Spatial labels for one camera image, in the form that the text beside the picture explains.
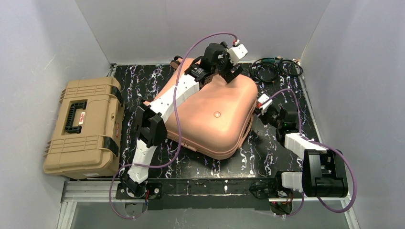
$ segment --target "black cable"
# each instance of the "black cable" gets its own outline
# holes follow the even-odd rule
[[[287,71],[287,70],[284,68],[283,63],[285,63],[285,62],[293,63],[294,70],[296,71],[296,66],[297,66],[297,67],[299,68],[299,72],[298,72],[297,74],[291,74],[291,71]],[[283,60],[283,59],[281,59],[281,60],[278,62],[278,69],[280,70],[280,72],[281,72],[282,74],[284,74],[284,75],[289,75],[289,76],[291,76],[291,77],[298,77],[298,76],[302,75],[302,73],[304,72],[304,71],[302,70],[301,66],[299,66],[299,65],[298,65],[297,63],[295,63],[294,61],[291,61],[291,60]]]
[[[271,61],[264,61],[268,60],[269,58],[262,58],[257,61],[255,61],[252,66],[249,69],[250,77],[261,81],[263,83],[275,83],[277,79],[279,79],[280,76],[280,70],[278,69],[277,64]],[[272,76],[270,80],[265,80],[263,77],[259,77],[259,68],[263,68],[263,66],[267,66],[268,70],[270,72],[270,75]]]

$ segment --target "white plastic part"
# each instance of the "white plastic part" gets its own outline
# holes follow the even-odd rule
[[[302,138],[304,135],[299,133],[286,134],[286,139],[284,141],[284,147],[291,150],[299,158],[304,159],[305,149],[315,149],[326,153],[326,149],[316,145],[309,140]]]
[[[137,149],[135,151],[132,163],[150,165],[153,153],[155,152],[156,148],[157,146],[147,148],[144,141],[137,139]],[[144,180],[148,179],[148,170],[149,168],[146,167],[131,166],[131,168],[129,168],[128,170],[128,175],[133,181],[140,184]]]
[[[169,116],[174,112],[173,95],[174,88],[172,86],[165,94],[159,99],[150,103],[150,109],[155,113],[161,113],[163,122],[166,123]],[[197,93],[200,90],[200,85],[194,80],[194,77],[190,75],[182,75],[177,84],[176,92],[176,105],[180,106],[187,98]],[[137,149],[135,151],[133,164],[150,165],[156,146],[151,148],[146,147],[146,143],[137,139]],[[148,179],[149,168],[132,166],[129,171],[129,177],[139,184]]]
[[[150,109],[155,113],[161,113],[164,123],[169,116],[174,112],[173,94],[174,87],[172,86],[159,99],[150,103]],[[200,84],[195,81],[195,78],[190,75],[182,75],[177,84],[176,105],[179,107],[186,99],[200,90]]]
[[[238,40],[236,40],[236,41],[234,42],[234,46],[239,45],[239,43],[240,43],[240,40],[238,39]]]
[[[259,99],[257,100],[259,103],[261,103],[261,113],[262,115],[265,114],[265,112],[267,111],[268,107],[273,103],[273,100],[268,101],[267,103],[263,104],[265,101],[267,101],[267,99],[269,99],[270,97],[268,97],[266,94],[263,94],[259,97]]]
[[[247,49],[243,44],[238,45],[237,47],[232,47],[228,49],[229,59],[233,65],[236,65],[240,59],[244,58],[247,54]]]
[[[285,188],[294,191],[302,192],[302,173],[300,172],[285,172],[281,174],[281,184]]]

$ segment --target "connector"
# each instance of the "connector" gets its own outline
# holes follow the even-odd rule
[[[237,47],[239,45],[239,43],[240,43],[240,40],[238,39],[238,40],[234,41],[234,44],[232,46]]]
[[[273,100],[269,100],[267,103],[264,103],[269,98],[270,97],[268,97],[266,94],[263,94],[257,100],[259,102],[258,109],[260,109],[261,115],[264,115],[265,112],[267,111],[268,107],[273,103]]]

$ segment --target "red label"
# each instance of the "red label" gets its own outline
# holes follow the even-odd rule
[[[119,124],[117,123],[117,134],[115,135],[115,137],[118,137],[119,135]]]
[[[79,124],[83,124],[84,117],[85,117],[85,112],[82,112],[82,114],[80,115]]]

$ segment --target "white bracket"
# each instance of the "white bracket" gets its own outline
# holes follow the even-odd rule
[[[247,54],[247,49],[243,44],[228,49],[229,59],[233,65],[236,65]]]
[[[312,142],[309,142],[313,139],[304,139],[305,137],[303,134],[299,133],[292,133],[286,134],[286,139],[284,140],[284,147],[286,149],[291,150],[294,154],[296,154],[299,158],[304,159],[304,150],[306,149],[315,149],[318,151],[322,151],[326,153],[326,149],[316,145]]]
[[[285,188],[293,191],[302,192],[302,173],[301,172],[284,172],[281,174],[281,184]]]
[[[260,107],[260,111],[261,111],[261,115],[264,115],[268,109],[268,107],[273,104],[273,100],[269,100],[267,103],[263,104],[265,101],[267,101],[270,97],[268,97],[266,94],[262,94],[259,99],[257,100],[259,102]]]

